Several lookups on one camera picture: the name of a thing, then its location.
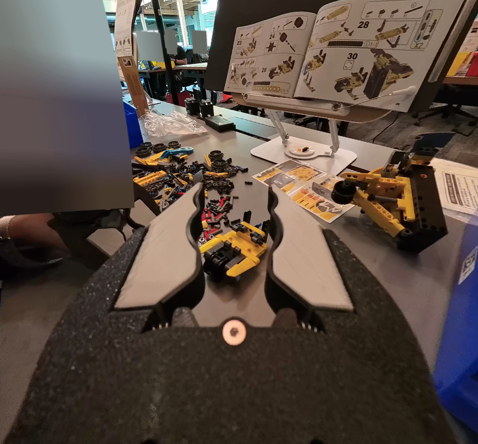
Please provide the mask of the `printed paper sheets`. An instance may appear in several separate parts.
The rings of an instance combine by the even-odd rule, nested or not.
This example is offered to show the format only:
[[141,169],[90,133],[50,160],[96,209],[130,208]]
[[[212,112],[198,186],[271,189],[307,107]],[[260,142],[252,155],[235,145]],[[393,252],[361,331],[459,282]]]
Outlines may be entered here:
[[477,169],[435,168],[442,208],[474,215],[478,209]]

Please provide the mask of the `light blue brick separator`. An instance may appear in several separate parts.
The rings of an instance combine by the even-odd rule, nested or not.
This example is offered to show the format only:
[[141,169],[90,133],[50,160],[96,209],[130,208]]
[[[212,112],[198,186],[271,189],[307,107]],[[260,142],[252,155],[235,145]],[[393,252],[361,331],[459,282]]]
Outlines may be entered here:
[[165,150],[161,156],[160,160],[166,160],[169,157],[172,156],[179,156],[182,157],[183,155],[190,155],[194,153],[194,149],[192,147],[180,147],[180,148],[170,148]]

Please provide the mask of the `open instruction booklet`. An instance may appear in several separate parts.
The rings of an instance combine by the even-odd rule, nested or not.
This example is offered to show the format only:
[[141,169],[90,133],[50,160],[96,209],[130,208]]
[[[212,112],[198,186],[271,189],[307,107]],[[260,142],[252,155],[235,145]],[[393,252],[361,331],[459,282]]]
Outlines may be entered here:
[[465,0],[338,0],[236,29],[226,90],[251,104],[407,112]]

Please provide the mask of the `small yellow wheeled toy assembly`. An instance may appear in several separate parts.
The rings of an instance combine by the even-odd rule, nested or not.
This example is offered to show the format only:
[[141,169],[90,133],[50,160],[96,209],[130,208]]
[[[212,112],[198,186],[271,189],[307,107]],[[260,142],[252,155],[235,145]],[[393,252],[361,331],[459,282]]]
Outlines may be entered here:
[[228,233],[214,232],[199,247],[204,273],[216,283],[238,279],[260,264],[268,245],[270,220],[255,226],[247,221],[233,224]]

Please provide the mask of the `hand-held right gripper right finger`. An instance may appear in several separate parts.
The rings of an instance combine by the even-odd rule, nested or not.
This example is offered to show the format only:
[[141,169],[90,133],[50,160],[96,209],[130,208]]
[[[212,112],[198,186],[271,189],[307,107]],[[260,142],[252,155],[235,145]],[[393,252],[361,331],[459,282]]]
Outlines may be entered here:
[[353,312],[324,228],[277,186],[268,188],[268,232],[265,296],[277,313],[290,308],[298,316],[315,311]]

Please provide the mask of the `long yellow panel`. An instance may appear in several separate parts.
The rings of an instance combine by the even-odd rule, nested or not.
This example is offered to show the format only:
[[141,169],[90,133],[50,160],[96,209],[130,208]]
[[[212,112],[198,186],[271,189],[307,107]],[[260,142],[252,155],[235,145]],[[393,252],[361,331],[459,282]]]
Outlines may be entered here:
[[141,187],[145,187],[148,184],[157,182],[158,180],[161,180],[163,178],[168,177],[168,173],[165,171],[156,171],[149,173],[145,176],[142,177],[135,177],[133,178],[133,182],[138,184]]

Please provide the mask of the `small blue bin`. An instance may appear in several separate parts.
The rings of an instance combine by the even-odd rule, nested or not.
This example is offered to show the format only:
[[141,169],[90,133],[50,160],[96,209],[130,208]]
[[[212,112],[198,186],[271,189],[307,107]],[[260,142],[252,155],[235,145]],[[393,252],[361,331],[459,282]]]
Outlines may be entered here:
[[137,110],[125,101],[123,101],[123,107],[128,130],[129,148],[137,148],[143,142]]

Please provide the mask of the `black pole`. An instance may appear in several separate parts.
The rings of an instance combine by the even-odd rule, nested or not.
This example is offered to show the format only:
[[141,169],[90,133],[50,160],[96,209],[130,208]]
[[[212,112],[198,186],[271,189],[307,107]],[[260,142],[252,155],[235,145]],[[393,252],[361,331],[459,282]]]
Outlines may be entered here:
[[167,52],[166,43],[165,43],[165,29],[164,29],[164,22],[160,7],[159,0],[151,0],[152,8],[155,16],[156,25],[158,28],[159,36],[160,36],[160,43],[161,43],[161,50],[163,53],[163,59],[165,64],[166,70],[166,79],[169,86],[170,94],[172,96],[172,101],[174,105],[179,105],[176,87],[174,85],[174,77],[173,77],[173,68],[171,65],[171,58],[170,54]]

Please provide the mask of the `white book stand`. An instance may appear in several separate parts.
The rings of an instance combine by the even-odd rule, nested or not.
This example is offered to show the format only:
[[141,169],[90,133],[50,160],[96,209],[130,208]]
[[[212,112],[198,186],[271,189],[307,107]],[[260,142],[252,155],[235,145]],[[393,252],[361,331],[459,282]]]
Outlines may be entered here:
[[[235,58],[230,59],[230,73],[234,82],[237,82],[244,105],[262,107],[269,114],[273,127],[278,134],[277,138],[263,145],[251,149],[250,153],[256,158],[273,163],[280,163],[288,159],[302,160],[307,165],[312,165],[325,172],[338,175],[357,158],[357,155],[349,150],[339,148],[338,123],[346,122],[366,123],[374,118],[371,108],[364,106],[365,103],[376,101],[381,98],[389,99],[396,97],[397,102],[403,102],[417,94],[417,86],[410,85],[407,88],[392,92],[381,92],[377,97],[360,100],[354,104],[346,104],[343,101],[328,100],[315,95],[296,95],[293,97],[278,94],[263,94],[246,91],[246,86],[239,82],[238,62]],[[301,113],[316,118],[326,118],[329,125],[331,144],[306,140],[291,136],[278,118],[276,111]]]

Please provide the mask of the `pile of small building pieces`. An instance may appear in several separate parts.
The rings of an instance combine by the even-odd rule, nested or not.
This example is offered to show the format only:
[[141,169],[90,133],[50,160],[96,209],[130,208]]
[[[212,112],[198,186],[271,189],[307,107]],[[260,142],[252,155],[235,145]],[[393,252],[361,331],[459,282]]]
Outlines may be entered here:
[[224,226],[233,225],[239,220],[230,220],[229,212],[233,209],[234,202],[239,199],[233,193],[235,188],[234,177],[239,173],[247,173],[248,168],[235,165],[232,159],[224,159],[230,163],[224,172],[215,172],[211,167],[208,154],[203,161],[194,160],[192,154],[172,156],[160,160],[163,153],[155,153],[151,148],[148,157],[140,158],[134,154],[132,160],[132,176],[142,177],[156,171],[165,171],[168,177],[157,182],[140,187],[144,197],[154,204],[152,211],[156,214],[164,212],[167,208],[185,196],[186,192],[195,184],[202,184],[205,197],[205,208],[201,215],[203,231],[198,239],[199,244],[204,244],[214,232],[222,232]]

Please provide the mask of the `flat black device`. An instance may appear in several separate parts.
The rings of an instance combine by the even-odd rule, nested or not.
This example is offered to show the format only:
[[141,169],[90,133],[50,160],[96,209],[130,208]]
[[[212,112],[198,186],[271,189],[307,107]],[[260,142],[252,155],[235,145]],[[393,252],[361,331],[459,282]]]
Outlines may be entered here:
[[205,117],[204,122],[207,126],[211,127],[213,130],[216,130],[219,133],[236,130],[236,124],[232,120],[224,118],[221,115]]

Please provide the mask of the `person's left forearm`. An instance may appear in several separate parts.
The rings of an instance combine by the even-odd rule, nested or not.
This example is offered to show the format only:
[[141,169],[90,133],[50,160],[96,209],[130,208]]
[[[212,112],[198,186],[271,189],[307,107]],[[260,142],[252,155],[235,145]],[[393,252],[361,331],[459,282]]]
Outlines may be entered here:
[[1,240],[16,245],[58,250],[70,254],[59,234],[49,226],[54,219],[52,213],[5,215],[0,219]]

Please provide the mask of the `black office chair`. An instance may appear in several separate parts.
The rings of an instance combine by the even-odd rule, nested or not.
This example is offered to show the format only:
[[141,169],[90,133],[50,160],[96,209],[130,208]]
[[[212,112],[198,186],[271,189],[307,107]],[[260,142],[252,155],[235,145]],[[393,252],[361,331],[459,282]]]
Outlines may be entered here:
[[434,108],[421,118],[418,117],[418,113],[413,114],[412,117],[417,119],[414,123],[415,126],[419,126],[422,120],[439,114],[441,114],[442,118],[447,118],[453,114],[470,118],[471,122],[468,125],[471,127],[476,126],[478,123],[477,117],[461,109],[462,106],[478,106],[478,86],[476,84],[442,85],[434,99],[434,103],[444,105]]

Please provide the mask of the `clear plastic bag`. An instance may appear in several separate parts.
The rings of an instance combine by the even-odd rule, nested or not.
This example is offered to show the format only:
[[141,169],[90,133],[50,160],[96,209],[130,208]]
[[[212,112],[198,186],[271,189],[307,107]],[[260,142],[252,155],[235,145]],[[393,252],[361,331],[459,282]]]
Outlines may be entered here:
[[177,111],[166,115],[147,111],[139,117],[139,123],[146,135],[153,137],[208,134],[208,130],[196,120]]

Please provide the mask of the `yellow box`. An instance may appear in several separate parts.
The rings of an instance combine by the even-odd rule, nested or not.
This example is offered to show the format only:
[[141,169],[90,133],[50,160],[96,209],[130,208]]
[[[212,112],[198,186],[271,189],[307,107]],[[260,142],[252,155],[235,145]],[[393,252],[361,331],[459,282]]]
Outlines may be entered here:
[[451,77],[451,76],[459,75],[462,70],[467,68],[469,64],[469,60],[472,58],[472,56],[473,56],[472,51],[457,53],[446,76]]

